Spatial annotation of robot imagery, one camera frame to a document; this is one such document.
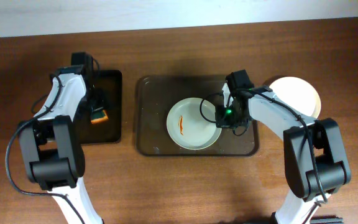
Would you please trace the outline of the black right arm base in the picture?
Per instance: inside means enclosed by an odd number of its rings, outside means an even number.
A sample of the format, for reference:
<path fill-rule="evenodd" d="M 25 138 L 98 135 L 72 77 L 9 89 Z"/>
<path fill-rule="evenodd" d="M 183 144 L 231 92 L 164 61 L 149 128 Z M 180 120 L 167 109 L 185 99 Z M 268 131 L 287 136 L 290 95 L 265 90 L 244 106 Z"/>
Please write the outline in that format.
<path fill-rule="evenodd" d="M 310 224 L 344 224 L 342 218 L 313 218 L 310 220 Z"/>

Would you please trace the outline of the pale green plate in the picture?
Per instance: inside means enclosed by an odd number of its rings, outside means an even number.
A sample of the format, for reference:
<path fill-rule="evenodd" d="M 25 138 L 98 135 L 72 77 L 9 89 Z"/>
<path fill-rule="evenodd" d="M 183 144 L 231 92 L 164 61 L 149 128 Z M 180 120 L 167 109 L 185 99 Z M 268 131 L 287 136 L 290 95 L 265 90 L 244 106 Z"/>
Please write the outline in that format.
<path fill-rule="evenodd" d="M 201 98 L 185 98 L 172 106 L 166 127 L 172 141 L 182 148 L 197 151 L 213 145 L 222 129 L 215 123 L 215 106 Z"/>

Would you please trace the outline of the green and orange sponge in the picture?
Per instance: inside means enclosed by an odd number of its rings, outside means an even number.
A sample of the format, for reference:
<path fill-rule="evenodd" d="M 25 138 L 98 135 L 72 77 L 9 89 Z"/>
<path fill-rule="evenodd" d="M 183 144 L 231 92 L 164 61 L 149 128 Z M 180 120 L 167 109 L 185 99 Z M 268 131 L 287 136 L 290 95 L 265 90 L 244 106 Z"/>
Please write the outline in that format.
<path fill-rule="evenodd" d="M 103 123 L 108 120 L 109 120 L 108 114 L 104 109 L 94 111 L 90 114 L 91 124 Z"/>

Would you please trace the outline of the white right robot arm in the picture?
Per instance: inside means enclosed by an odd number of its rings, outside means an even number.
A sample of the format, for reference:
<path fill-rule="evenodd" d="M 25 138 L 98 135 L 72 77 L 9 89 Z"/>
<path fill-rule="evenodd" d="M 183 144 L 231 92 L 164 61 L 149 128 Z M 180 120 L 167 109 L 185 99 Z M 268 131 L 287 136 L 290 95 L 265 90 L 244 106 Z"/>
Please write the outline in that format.
<path fill-rule="evenodd" d="M 293 109 L 271 88 L 255 87 L 245 70 L 226 77 L 221 96 L 224 103 L 216 107 L 217 127 L 235 130 L 259 121 L 283 141 L 290 190 L 268 223 L 343 223 L 334 215 L 314 216 L 332 194 L 351 180 L 337 122 L 331 118 L 318 120 Z"/>

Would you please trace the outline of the small black tray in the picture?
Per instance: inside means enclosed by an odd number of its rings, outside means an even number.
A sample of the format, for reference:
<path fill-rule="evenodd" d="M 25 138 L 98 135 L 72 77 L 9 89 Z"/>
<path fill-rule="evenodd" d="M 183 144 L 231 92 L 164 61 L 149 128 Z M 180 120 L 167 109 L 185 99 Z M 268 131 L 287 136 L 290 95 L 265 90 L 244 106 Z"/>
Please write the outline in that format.
<path fill-rule="evenodd" d="M 95 88 L 104 90 L 108 108 L 108 121 L 91 124 L 90 112 L 75 116 L 76 137 L 81 144 L 109 144 L 121 139 L 122 73 L 119 70 L 103 70 L 95 81 Z"/>

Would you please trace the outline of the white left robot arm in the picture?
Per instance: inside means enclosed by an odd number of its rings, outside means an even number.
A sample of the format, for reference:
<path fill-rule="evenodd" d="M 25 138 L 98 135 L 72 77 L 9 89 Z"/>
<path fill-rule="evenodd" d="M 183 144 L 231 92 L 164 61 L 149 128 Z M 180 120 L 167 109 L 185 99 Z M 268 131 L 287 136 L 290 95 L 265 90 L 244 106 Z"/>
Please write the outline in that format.
<path fill-rule="evenodd" d="M 20 123 L 19 140 L 27 178 L 53 198 L 68 223 L 102 223 L 86 191 L 85 155 L 75 120 L 106 119 L 106 100 L 93 82 L 100 76 L 96 59 L 86 52 L 71 55 L 71 64 L 50 74 L 52 89 L 41 109 Z"/>

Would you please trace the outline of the large brown serving tray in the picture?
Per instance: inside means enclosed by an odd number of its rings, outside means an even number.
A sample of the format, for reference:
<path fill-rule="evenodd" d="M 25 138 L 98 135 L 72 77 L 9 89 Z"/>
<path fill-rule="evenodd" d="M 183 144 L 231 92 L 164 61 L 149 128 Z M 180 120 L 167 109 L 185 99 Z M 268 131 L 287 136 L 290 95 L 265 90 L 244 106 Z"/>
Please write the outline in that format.
<path fill-rule="evenodd" d="M 204 98 L 220 92 L 225 75 L 149 76 L 137 82 L 136 149 L 145 156 L 253 156 L 260 147 L 257 122 L 242 136 L 223 129 L 212 146 L 191 150 L 174 143 L 167 131 L 168 112 L 185 98 Z"/>

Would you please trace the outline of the cream white plate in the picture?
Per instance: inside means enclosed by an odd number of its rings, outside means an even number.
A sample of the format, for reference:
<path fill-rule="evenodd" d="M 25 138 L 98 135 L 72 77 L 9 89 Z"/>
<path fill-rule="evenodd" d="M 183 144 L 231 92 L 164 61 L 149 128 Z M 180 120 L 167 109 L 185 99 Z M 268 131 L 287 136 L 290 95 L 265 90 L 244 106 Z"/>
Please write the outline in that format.
<path fill-rule="evenodd" d="M 321 99 L 316 89 L 298 77 L 283 77 L 269 86 L 286 104 L 295 110 L 314 118 L 321 112 Z"/>

